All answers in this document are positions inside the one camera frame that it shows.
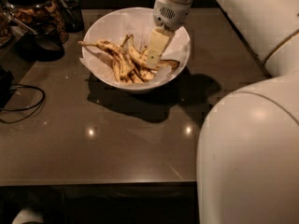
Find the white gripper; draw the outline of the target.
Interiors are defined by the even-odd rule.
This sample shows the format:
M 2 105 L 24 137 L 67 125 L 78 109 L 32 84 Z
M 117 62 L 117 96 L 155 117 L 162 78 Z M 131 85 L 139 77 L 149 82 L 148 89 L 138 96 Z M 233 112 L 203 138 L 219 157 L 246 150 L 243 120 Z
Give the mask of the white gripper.
M 183 5 L 172 0 L 155 0 L 153 20 L 157 28 L 153 29 L 150 35 L 147 67 L 153 69 L 161 60 L 174 37 L 173 31 L 178 30 L 184 24 L 190 8 L 190 5 Z

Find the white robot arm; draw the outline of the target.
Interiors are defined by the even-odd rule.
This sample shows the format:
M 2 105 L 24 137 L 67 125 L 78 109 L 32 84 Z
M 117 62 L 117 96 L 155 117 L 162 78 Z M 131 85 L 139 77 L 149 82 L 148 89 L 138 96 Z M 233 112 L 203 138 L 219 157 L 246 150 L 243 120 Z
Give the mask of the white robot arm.
M 200 224 L 299 224 L 299 0 L 216 0 L 270 74 L 208 113 L 196 173 Z M 177 30 L 192 0 L 156 0 Z

